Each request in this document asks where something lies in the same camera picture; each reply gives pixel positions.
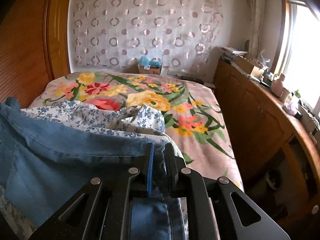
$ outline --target red flower print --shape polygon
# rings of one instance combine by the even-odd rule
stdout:
[[[98,95],[101,91],[107,91],[108,86],[109,84],[94,83],[93,85],[87,86],[86,93],[89,95]]]
[[[98,99],[88,99],[85,103],[93,104],[98,109],[101,110],[111,110],[111,111],[118,111],[120,108],[120,104],[114,100],[106,99],[106,98],[98,98]]]
[[[66,99],[68,99],[68,100],[73,98],[73,93],[65,93],[64,95],[65,95]]]
[[[171,90],[171,88],[168,86],[168,84],[163,84],[163,85],[161,85],[161,88],[164,90],[164,92],[172,93],[172,90]]]
[[[70,93],[71,92],[72,87],[68,87],[67,89],[65,89],[63,92],[66,93]]]
[[[148,86],[146,84],[140,84],[139,87],[141,87],[142,89],[147,89]]]
[[[184,103],[183,106],[187,109],[193,109],[193,105],[192,104],[189,104],[189,103]]]
[[[191,130],[192,126],[193,127],[197,127],[202,125],[203,123],[203,119],[199,120],[199,117],[196,115],[193,115],[191,117],[183,117],[183,116],[179,116],[178,117],[178,126],[184,126],[186,127],[186,129]]]
[[[79,84],[77,82],[73,82],[70,84],[71,88],[77,88],[79,86]]]
[[[152,78],[147,78],[147,79],[145,80],[145,82],[146,82],[147,84],[150,84],[150,83],[153,83],[153,80],[152,80]]]

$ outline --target yellow flower print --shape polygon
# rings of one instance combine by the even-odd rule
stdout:
[[[78,95],[79,95],[78,100],[81,101],[81,102],[83,102],[83,101],[85,101],[87,99],[90,99],[90,98],[95,98],[95,95],[89,95],[83,90],[79,90],[79,94]]]
[[[114,89],[110,89],[110,90],[103,92],[103,95],[107,96],[107,97],[114,97],[114,96],[117,96],[118,94],[119,93]]]
[[[57,97],[61,97],[61,96],[64,94],[64,92],[62,92],[62,90],[56,90],[56,91],[54,92],[54,94],[55,94]]]
[[[139,83],[139,82],[136,82],[136,81],[132,82],[131,84],[134,85],[134,86],[140,85],[140,83]]]
[[[156,88],[158,85],[157,84],[154,84],[154,83],[150,83],[148,84],[149,87],[152,87],[152,88]]]
[[[185,126],[179,126],[178,128],[174,128],[180,136],[193,136],[192,132],[188,130]]]
[[[162,95],[157,95],[154,91],[145,90],[136,94],[129,94],[126,107],[142,106],[146,104],[160,111],[169,111],[170,103]]]
[[[176,84],[168,83],[167,86],[168,86],[169,88],[175,88],[175,87],[176,87]]]
[[[184,106],[174,106],[172,109],[178,112],[179,114],[183,114],[187,112]]]
[[[79,81],[79,83],[82,83],[85,86],[87,86],[93,83],[94,78],[95,78],[94,73],[82,73],[78,76],[77,80]]]
[[[202,125],[199,125],[199,126],[193,128],[193,130],[194,130],[195,132],[204,133],[204,132],[206,132],[206,131],[208,130],[208,128],[206,128],[206,127],[204,126],[204,124],[202,124]]]
[[[87,88],[85,86],[79,87],[79,91],[86,91],[86,90],[87,90]]]
[[[125,94],[127,93],[127,87],[125,87],[124,85],[116,85],[114,87],[112,87],[112,89],[116,90],[119,94]]]
[[[105,92],[103,92],[103,95],[107,97],[114,97],[118,94],[125,94],[127,93],[127,89],[124,85],[116,85],[113,87],[109,87],[109,89]]]
[[[87,97],[86,96],[79,96],[78,100],[83,102],[83,101],[87,100]]]
[[[145,80],[145,79],[146,79],[145,76],[141,76],[141,75],[137,76],[137,78],[138,78],[138,79],[141,79],[141,80]]]
[[[193,102],[191,102],[194,106],[197,105],[197,106],[202,106],[203,102],[200,101],[200,100],[195,100]]]

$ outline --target sheer curtain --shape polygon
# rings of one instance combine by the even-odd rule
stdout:
[[[147,55],[196,71],[208,64],[220,7],[221,0],[72,0],[73,64],[122,72]]]

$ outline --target pink bedspread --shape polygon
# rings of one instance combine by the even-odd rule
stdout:
[[[161,110],[165,133],[190,168],[212,179],[227,176],[243,189],[220,107],[209,88],[157,75],[82,72],[50,82],[31,107],[65,99],[105,110],[142,104]]]

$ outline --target blue jeans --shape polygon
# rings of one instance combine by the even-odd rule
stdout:
[[[0,184],[40,226],[91,178],[116,179],[148,139],[114,137],[26,117],[16,99],[0,103]],[[179,202],[167,196],[163,144],[156,144],[151,198],[134,199],[131,239],[184,239]]]

